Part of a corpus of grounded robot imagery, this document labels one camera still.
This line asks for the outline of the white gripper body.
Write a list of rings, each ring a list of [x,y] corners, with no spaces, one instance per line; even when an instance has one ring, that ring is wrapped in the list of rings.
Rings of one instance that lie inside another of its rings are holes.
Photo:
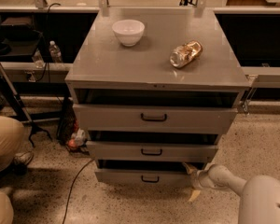
[[[190,174],[190,183],[195,189],[210,189],[212,187],[208,172],[204,170],[194,170]]]

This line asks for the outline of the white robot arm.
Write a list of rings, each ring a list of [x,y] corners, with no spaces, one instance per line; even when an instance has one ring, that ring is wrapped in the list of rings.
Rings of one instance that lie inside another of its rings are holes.
[[[203,189],[231,190],[240,197],[238,224],[280,224],[280,180],[267,175],[244,180],[218,164],[207,170],[190,163],[183,166],[189,175],[191,203]]]

